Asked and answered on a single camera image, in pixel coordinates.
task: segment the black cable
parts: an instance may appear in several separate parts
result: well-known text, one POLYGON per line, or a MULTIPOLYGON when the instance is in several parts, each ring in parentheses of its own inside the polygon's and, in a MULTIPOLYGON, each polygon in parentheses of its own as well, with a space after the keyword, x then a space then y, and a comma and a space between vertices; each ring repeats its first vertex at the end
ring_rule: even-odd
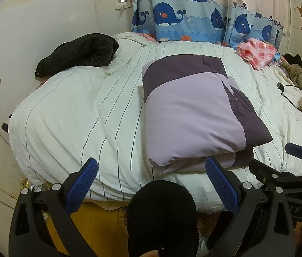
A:
POLYGON ((297 86, 295 86, 295 85, 283 85, 283 84, 281 84, 281 83, 279 83, 279 82, 277 83, 277 88, 279 88, 279 90, 282 91, 281 96, 285 97, 285 98, 290 102, 290 104, 291 104, 292 106, 294 106, 297 110, 299 110, 299 111, 302 112, 302 110, 301 110, 300 108, 297 108, 297 107, 291 102, 291 100, 288 99, 287 96, 284 94, 284 87, 287 87, 287 86, 291 86, 291 87, 295 87, 295 88, 297 88, 297 89, 300 89, 299 87, 297 87, 297 86))

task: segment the pink checkered cloth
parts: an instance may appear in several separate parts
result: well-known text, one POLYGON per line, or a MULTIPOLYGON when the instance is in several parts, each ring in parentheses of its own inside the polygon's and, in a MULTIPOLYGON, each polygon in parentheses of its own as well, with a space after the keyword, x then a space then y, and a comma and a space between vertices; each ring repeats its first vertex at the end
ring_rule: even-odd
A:
POLYGON ((237 53, 244 60, 249 61, 252 67, 260 70, 275 56, 277 50, 271 44, 257 39, 248 39, 237 45, 237 53))

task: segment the clothes pile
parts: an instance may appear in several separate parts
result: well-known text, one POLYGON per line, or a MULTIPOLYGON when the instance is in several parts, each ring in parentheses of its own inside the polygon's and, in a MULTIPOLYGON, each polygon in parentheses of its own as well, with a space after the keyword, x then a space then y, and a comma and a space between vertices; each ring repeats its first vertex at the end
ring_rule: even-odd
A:
POLYGON ((302 67, 298 64, 289 64, 286 61, 281 66, 287 71, 289 79, 302 91, 302 67))
POLYGON ((302 59, 299 54, 297 54, 296 56, 293 56, 293 55, 287 53, 287 54, 284 54, 283 57, 289 64, 291 64, 291 65, 297 64, 300 67, 302 67, 302 59))

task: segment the bed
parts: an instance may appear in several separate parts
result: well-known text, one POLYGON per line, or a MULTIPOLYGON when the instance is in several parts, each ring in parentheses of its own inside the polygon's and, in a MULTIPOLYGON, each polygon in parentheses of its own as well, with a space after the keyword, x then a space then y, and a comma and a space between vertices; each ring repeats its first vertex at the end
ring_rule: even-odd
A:
MULTIPOLYGON (((199 212, 224 209, 204 172, 158 174, 146 164, 145 109, 141 68, 173 54, 221 58, 226 73, 253 104, 273 141, 254 149, 255 158, 283 172, 302 175, 302 161, 284 151, 288 142, 302 146, 302 113, 277 89, 291 84, 277 66, 252 69, 232 48, 208 42, 148 42, 134 33, 115 36, 119 43, 107 67, 77 66, 50 78, 15 109, 9 142, 33 185, 64 182, 89 157, 99 172, 86 199, 125 201, 150 181, 164 179, 185 186, 199 212)), ((286 88, 296 105, 302 92, 286 88)), ((245 167, 230 168, 243 181, 258 182, 245 167)))

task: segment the hand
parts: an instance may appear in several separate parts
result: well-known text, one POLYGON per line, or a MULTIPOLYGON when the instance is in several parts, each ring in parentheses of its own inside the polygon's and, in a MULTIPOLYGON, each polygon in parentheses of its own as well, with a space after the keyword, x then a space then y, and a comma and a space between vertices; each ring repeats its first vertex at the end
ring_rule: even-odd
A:
POLYGON ((146 252, 145 254, 141 255, 140 257, 159 257, 158 250, 152 250, 152 251, 146 252))
POLYGON ((281 61, 286 61, 287 62, 287 60, 283 56, 281 56, 281 61))

